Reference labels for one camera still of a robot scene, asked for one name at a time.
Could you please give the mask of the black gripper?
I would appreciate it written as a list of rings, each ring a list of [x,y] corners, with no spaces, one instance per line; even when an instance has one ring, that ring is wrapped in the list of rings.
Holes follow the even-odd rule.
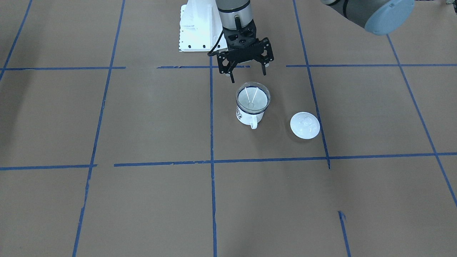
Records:
[[[261,64],[262,73],[266,75],[266,68],[274,60],[271,42],[267,37],[260,40],[256,36],[256,23],[250,22],[246,26],[236,26],[229,29],[222,25],[222,36],[226,40],[227,49],[216,52],[219,73],[230,75],[235,83],[233,70],[237,65],[252,60]]]

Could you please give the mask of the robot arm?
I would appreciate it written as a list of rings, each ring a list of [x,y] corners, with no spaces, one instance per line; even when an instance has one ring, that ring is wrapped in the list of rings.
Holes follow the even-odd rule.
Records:
[[[395,31],[415,6],[413,0],[323,0],[322,3],[374,35]],[[251,2],[217,0],[216,7],[222,24],[219,38],[225,39],[227,49],[212,49],[208,55],[216,55],[219,72],[234,83],[236,66],[254,60],[261,64],[262,73],[266,75],[266,67],[274,60],[274,54],[269,39],[256,36]]]

